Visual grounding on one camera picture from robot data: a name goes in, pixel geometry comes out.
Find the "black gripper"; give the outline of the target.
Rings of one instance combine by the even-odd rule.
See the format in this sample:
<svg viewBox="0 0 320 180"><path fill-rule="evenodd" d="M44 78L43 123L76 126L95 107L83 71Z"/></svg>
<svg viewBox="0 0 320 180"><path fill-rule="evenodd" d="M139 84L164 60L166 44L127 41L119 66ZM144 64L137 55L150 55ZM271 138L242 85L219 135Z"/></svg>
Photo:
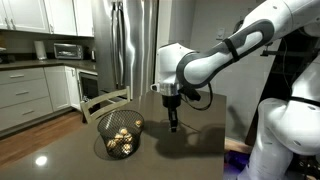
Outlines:
<svg viewBox="0 0 320 180"><path fill-rule="evenodd" d="M169 108L168 109L168 118L170 122L170 132L176 132L177 131L177 125L178 125L178 118L177 118L177 111L175 108L179 107L181 105L181 96L175 95L175 96L162 96L162 104L164 107Z"/></svg>

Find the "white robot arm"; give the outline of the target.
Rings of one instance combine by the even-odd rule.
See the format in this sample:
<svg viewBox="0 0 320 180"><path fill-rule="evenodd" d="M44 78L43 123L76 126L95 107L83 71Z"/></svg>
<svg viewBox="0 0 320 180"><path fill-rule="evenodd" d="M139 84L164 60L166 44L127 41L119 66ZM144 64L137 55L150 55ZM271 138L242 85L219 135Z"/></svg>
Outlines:
<svg viewBox="0 0 320 180"><path fill-rule="evenodd" d="M151 89L165 99L170 128L177 129L175 103L182 94L209 86L211 80L242 58L300 28L316 37L320 0L265 0L235 33L206 52L179 43L157 52L158 82ZM258 126L249 163L237 180L286 180L295 154L320 153L320 64L312 60L291 86L287 101L267 98L257 105Z"/></svg>

